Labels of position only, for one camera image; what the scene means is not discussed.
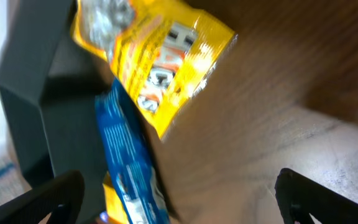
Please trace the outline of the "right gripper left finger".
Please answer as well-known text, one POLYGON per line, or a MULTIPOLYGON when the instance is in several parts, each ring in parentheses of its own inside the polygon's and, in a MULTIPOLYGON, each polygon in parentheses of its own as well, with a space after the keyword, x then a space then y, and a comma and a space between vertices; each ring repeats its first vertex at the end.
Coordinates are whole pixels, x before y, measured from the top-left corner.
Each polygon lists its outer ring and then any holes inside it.
POLYGON ((83 203, 85 181, 80 171, 68 171, 0 206, 0 223, 74 224, 83 203))

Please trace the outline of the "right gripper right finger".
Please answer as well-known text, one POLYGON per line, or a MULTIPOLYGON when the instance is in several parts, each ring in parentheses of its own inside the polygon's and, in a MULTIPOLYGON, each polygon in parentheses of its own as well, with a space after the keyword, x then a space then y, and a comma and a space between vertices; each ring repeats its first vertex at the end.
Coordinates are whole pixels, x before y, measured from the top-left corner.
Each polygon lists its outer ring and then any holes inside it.
POLYGON ((358 223, 358 203, 289 168, 277 176, 275 197, 285 223, 358 223))

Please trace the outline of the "yellow Hacks candy bag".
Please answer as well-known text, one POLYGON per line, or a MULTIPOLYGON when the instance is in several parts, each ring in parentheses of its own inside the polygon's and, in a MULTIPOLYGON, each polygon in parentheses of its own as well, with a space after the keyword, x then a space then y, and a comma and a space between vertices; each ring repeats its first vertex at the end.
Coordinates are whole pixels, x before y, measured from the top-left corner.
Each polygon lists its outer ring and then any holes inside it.
POLYGON ((236 33, 177 0, 77 0, 73 40, 104 60, 159 137, 205 86, 236 33))

